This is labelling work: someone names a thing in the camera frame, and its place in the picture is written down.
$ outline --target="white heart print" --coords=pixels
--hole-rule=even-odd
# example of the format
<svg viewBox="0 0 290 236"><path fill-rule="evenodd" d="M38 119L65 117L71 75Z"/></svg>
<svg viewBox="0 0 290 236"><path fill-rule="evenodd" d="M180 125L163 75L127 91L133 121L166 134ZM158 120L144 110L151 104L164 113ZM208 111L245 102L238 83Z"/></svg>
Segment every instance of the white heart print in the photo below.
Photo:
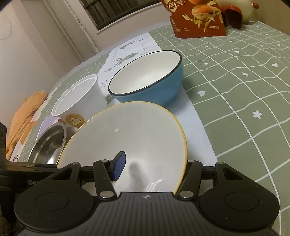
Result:
<svg viewBox="0 0 290 236"><path fill-rule="evenodd" d="M198 91L197 94L201 97L203 97L205 95L205 91Z"/></svg>

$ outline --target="plush toy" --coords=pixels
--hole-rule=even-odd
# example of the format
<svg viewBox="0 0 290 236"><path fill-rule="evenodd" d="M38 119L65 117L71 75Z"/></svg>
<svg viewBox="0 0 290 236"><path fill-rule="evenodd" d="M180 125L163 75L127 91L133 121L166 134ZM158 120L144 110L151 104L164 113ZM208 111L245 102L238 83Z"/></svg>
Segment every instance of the plush toy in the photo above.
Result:
<svg viewBox="0 0 290 236"><path fill-rule="evenodd" d="M257 3L251 0L216 0L221 12L223 13L224 23L226 22L233 28L239 29L242 24L250 21L253 10L258 9Z"/></svg>

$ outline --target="round gold sticker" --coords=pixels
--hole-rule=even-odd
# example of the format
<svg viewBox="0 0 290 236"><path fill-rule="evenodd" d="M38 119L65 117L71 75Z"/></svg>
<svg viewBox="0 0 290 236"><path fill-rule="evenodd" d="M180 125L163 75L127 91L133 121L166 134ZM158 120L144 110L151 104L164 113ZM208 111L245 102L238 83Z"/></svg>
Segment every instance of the round gold sticker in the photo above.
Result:
<svg viewBox="0 0 290 236"><path fill-rule="evenodd" d="M69 114L64 119L67 123L77 128L80 128L85 123L84 118L80 114Z"/></svg>

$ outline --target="green checkered tablecloth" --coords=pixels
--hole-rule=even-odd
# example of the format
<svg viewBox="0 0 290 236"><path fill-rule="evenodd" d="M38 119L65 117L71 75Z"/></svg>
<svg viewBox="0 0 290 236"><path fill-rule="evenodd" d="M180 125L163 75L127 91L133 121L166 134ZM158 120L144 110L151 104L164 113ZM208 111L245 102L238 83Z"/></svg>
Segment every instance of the green checkered tablecloth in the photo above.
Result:
<svg viewBox="0 0 290 236"><path fill-rule="evenodd" d="M183 87L218 161L272 191L281 211L273 226L290 235L290 36L261 22L227 36L179 39L170 25L150 31L162 50L181 53ZM27 161L41 122L73 83L98 73L108 54L68 77L30 133L19 161Z"/></svg>

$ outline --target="brown packaging pouch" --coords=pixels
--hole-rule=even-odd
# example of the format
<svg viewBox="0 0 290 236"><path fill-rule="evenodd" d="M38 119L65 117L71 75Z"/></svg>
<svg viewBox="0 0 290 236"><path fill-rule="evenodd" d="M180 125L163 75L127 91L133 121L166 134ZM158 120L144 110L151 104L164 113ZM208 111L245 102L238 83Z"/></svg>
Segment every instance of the brown packaging pouch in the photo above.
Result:
<svg viewBox="0 0 290 236"><path fill-rule="evenodd" d="M177 38L225 36L222 13L216 0L161 0L171 13Z"/></svg>

